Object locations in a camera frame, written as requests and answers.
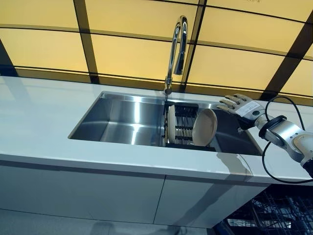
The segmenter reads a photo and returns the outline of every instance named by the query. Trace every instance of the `black cable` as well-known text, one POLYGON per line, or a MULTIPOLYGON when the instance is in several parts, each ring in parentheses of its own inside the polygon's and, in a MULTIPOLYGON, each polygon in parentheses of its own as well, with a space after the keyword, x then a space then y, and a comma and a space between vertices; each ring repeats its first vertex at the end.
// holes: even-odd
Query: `black cable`
POLYGON ((265 106, 265 117, 266 117, 267 121, 269 121, 269 118, 268 118, 268 105, 269 105, 271 102, 273 102, 275 99, 277 99, 277 98, 284 98, 284 99, 287 99, 287 100, 290 101, 291 104, 293 104, 295 110, 296 110, 297 113, 298 113, 298 116, 299 116, 299 119, 300 119, 300 122, 301 122, 302 129, 305 131, 304 124, 303 124, 303 121, 302 121, 302 117, 301 117, 301 115, 300 115, 300 112, 299 112, 299 110, 298 110, 297 105, 293 102, 292 99, 290 99, 290 98, 287 97, 287 96, 278 95, 278 96, 276 96, 276 97, 274 97, 274 98, 272 98, 272 99, 270 99, 270 100, 268 101, 268 103, 267 103, 266 106, 265 106))
MULTIPOLYGON (((299 119, 300 119, 300 122, 301 122, 302 129, 305 130, 304 124, 303 124, 303 121, 302 121, 302 117, 301 117, 301 115, 300 115, 300 112, 299 112, 299 110, 298 110, 296 104, 295 104, 289 97, 286 97, 286 96, 279 95, 279 96, 276 96, 276 97, 274 97, 274 98, 272 98, 272 99, 270 99, 270 100, 268 101, 268 103, 266 104, 266 107, 265 107, 265 116, 266 116, 266 119, 269 121, 269 118, 268 118, 268 105, 269 105, 273 100, 275 100, 275 99, 277 99, 277 98, 285 98, 285 99, 289 100, 289 101, 291 102, 291 104, 293 104, 293 106, 295 107, 295 109, 296 109, 296 111, 297 111, 297 113, 298 113, 298 116, 299 116, 299 119)), ((268 171, 268 169, 267 169, 266 166, 265 166, 265 152, 266 152, 266 150, 268 149, 268 147, 269 147, 270 144, 271 144, 271 142, 269 141, 269 142, 267 143, 266 147, 265 147, 264 150, 263 150, 263 153, 262 153, 262 164, 263 164, 264 170, 266 171, 266 173, 267 173, 271 178, 273 178, 273 179, 275 179, 275 180, 277 180, 277 181, 279 181, 279 182, 287 183, 287 184, 303 184, 303 183, 313 182, 313 179, 311 179, 311 180, 302 180, 302 181, 287 181, 287 180, 280 180, 280 179, 276 178, 275 176, 273 176, 273 175, 268 171)))
POLYGON ((262 164, 264 167, 264 170, 266 171, 266 173, 273 179, 282 182, 282 183, 287 183, 287 184, 303 184, 303 183, 308 183, 308 182, 313 182, 313 179, 311 180, 302 180, 302 181, 287 181, 287 180, 280 180, 278 178, 276 178, 275 176, 273 176, 271 173, 269 173, 268 169, 265 166, 265 152, 267 150, 267 148, 269 147, 269 145, 271 144, 271 142, 269 141, 268 144, 266 145, 266 147, 263 150, 263 154, 262 154, 262 164))

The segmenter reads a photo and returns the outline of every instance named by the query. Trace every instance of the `sink basin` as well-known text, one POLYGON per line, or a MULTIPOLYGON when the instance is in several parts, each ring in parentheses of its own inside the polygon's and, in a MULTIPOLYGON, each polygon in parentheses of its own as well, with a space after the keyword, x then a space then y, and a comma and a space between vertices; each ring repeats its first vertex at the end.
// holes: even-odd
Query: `sink basin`
POLYGON ((102 93, 70 139, 163 146, 164 100, 102 93))
MULTIPOLYGON (((193 104, 188 100, 168 100, 176 104, 193 104)), ((225 153, 261 155, 261 149, 249 135, 238 133, 237 119, 216 108, 217 102, 197 102, 198 112, 211 108, 218 127, 210 147, 170 145, 164 138, 164 98, 102 92, 69 135, 70 139, 102 141, 159 147, 178 147, 225 153)))

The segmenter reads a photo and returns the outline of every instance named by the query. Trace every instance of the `beige plate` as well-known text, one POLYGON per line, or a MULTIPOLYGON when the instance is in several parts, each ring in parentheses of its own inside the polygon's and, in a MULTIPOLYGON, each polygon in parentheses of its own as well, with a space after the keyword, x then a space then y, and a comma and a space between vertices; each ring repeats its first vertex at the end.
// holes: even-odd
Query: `beige plate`
POLYGON ((212 141, 217 130, 217 118, 211 109, 203 109, 196 118, 192 139, 194 145, 207 146, 212 141))
POLYGON ((167 114, 167 135, 170 143, 176 143, 175 139, 175 126, 176 126, 176 117, 175 117, 175 105, 172 105, 168 109, 167 114))

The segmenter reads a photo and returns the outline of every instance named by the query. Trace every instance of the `white cabinet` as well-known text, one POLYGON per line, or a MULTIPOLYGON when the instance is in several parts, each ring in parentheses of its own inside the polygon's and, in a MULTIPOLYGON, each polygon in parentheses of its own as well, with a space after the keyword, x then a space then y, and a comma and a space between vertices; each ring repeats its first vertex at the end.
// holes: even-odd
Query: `white cabinet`
POLYGON ((212 228, 266 187, 239 181, 167 176, 155 223, 212 228))
POLYGON ((0 166, 0 209, 153 223, 164 176, 0 166))

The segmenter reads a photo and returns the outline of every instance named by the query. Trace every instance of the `countertop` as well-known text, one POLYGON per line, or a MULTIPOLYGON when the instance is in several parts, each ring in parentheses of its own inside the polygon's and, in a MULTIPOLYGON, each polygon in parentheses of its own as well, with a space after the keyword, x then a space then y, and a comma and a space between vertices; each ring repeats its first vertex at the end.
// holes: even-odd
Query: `countertop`
MULTIPOLYGON (((279 183, 266 174, 260 156, 68 139, 102 91, 163 96, 161 91, 0 76, 0 160, 212 180, 236 181, 236 175, 246 175, 246 182, 279 183)), ((221 99, 181 93, 170 97, 195 102, 221 99)), ((313 107, 298 108, 306 130, 313 131, 313 107)), ((285 115, 300 125, 289 104, 273 103, 268 113, 285 115)), ((263 149, 267 142, 258 137, 258 129, 249 131, 263 149)), ((281 179, 310 179, 299 163, 274 145, 268 148, 266 164, 281 179)))

